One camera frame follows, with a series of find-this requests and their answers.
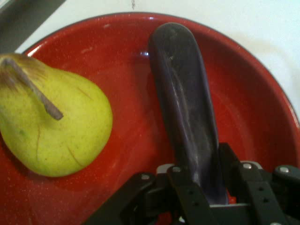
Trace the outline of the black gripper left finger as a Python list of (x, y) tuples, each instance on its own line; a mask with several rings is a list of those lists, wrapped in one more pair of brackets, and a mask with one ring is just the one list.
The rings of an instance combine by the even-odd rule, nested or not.
[(132, 175), (83, 224), (154, 225), (166, 212), (172, 225), (181, 224), (180, 218), (186, 225), (218, 224), (202, 190), (178, 166)]

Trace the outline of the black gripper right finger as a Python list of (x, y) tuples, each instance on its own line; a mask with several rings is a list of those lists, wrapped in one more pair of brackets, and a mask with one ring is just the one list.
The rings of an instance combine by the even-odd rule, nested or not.
[(254, 225), (298, 225), (300, 223), (300, 170), (277, 166), (273, 172), (257, 162), (240, 161), (229, 144), (219, 145), (225, 186), (246, 209), (246, 222)]

